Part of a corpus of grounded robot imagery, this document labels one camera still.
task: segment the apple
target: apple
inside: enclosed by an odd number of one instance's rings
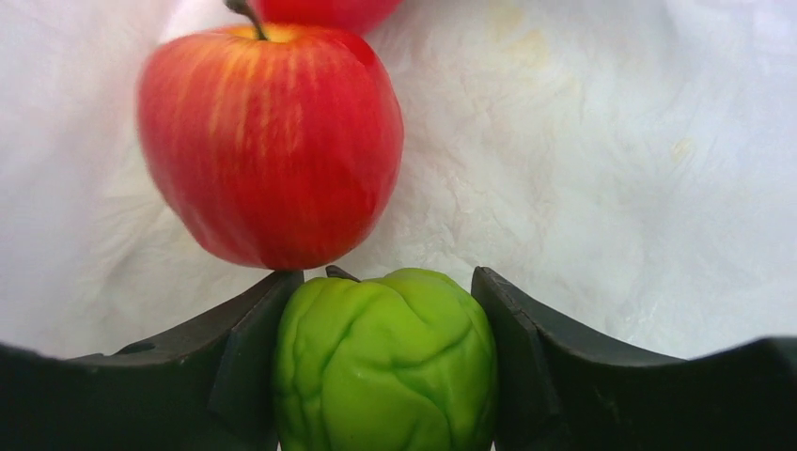
[[[440,272],[307,281],[280,318],[272,375],[284,451],[491,448],[492,327]]]
[[[365,34],[382,23],[401,0],[253,0],[264,21],[344,28]]]
[[[244,0],[227,0],[253,21]],[[149,57],[136,119],[155,186],[229,262],[299,271],[349,253],[392,195],[401,108],[373,50],[342,29],[229,26]]]

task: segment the green chayote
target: green chayote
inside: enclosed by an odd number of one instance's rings
[[[306,282],[283,314],[274,359],[284,451],[490,449],[492,330],[443,274]]]

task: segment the crumpled white sheet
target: crumpled white sheet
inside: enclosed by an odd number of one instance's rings
[[[797,8],[407,0],[367,38],[407,124],[360,276],[491,266],[636,345],[797,334]],[[0,340],[113,352],[265,272],[202,251],[145,173],[133,82],[222,0],[0,3]]]

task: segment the apple skin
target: apple skin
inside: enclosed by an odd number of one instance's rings
[[[396,186],[401,108],[357,35],[231,26],[155,50],[137,124],[166,204],[208,252],[271,270],[318,268],[373,230]]]
[[[384,22],[402,0],[251,0],[271,23],[303,23],[365,34]]]

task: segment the apple stem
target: apple stem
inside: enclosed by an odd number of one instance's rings
[[[255,26],[255,30],[258,32],[258,40],[269,40],[266,36],[266,33],[263,31],[263,25],[260,23],[258,19],[258,15],[255,14],[255,11],[249,5],[247,0],[225,0],[225,5],[227,8],[236,13],[241,14],[242,16],[246,16],[247,19]]]

